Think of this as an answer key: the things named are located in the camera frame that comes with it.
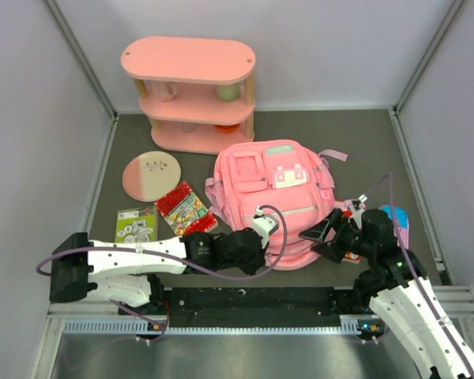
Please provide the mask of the red cartoon book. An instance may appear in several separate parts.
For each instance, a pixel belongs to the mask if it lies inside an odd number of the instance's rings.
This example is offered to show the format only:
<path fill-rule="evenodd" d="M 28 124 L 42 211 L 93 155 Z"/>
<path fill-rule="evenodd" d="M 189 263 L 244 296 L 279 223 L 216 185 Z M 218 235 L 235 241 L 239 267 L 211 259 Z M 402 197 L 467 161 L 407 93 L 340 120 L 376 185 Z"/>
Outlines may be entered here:
<path fill-rule="evenodd" d="M 343 214 L 344 216 L 347 216 L 349 218 L 352 215 L 352 212 L 349 210 L 344 210 Z M 361 256 L 352 252 L 347 252 L 344 255 L 343 262 L 348 262 L 348 263 L 353 263 L 355 265 L 358 265 L 361 262 Z"/>

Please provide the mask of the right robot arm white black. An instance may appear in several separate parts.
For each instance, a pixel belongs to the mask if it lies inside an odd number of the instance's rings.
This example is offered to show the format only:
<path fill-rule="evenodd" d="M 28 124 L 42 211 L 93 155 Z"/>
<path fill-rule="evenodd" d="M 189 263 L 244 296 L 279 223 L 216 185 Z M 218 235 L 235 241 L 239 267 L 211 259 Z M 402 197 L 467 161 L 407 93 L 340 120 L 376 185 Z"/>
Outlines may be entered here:
<path fill-rule="evenodd" d="M 347 252 L 367 259 L 369 269 L 353 284 L 351 306 L 384 321 L 421 377 L 474 378 L 474 351 L 443 309 L 416 255 L 405 249 L 389 213 L 374 208 L 346 216 L 335 208 L 299 237 L 336 263 Z"/>

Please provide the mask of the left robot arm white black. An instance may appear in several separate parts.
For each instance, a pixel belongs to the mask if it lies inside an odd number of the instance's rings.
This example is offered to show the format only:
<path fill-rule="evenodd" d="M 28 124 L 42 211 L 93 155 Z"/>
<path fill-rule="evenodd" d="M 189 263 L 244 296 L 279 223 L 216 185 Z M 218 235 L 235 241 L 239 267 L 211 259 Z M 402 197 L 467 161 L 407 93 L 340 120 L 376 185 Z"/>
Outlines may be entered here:
<path fill-rule="evenodd" d="M 163 288 L 155 275 L 213 273 L 237 268 L 252 276 L 265 264 L 269 233 L 247 227 L 226 234 L 194 232 L 156 242 L 110 243 L 69 236 L 52 253 L 49 300 L 111 300 L 155 313 Z"/>

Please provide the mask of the red colourful comic book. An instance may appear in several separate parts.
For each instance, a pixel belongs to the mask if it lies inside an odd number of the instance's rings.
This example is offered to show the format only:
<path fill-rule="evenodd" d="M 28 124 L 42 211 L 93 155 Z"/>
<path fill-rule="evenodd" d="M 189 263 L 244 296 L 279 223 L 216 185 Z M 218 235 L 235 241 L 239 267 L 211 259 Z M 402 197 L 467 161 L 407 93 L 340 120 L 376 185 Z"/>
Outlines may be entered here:
<path fill-rule="evenodd" d="M 218 226 L 216 217 L 186 181 L 179 183 L 172 191 L 157 200 L 155 206 L 167 225 L 178 236 L 194 232 L 210 232 Z"/>

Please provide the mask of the pink school backpack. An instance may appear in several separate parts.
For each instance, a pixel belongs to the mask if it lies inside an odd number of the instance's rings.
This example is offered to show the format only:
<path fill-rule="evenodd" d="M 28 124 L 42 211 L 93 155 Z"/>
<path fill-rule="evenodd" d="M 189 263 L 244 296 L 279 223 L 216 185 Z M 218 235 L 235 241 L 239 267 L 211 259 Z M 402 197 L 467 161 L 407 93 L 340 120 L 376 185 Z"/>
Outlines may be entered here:
<path fill-rule="evenodd" d="M 327 157 L 348 158 L 331 149 L 316 153 L 293 140 L 234 144 L 218 155 L 205 182 L 210 210 L 240 230 L 251 225 L 257 207 L 273 206 L 265 212 L 276 217 L 279 229 L 269 239 L 266 264 L 281 271 L 303 268 L 319 256 L 299 233 L 347 205 L 334 197 Z"/>

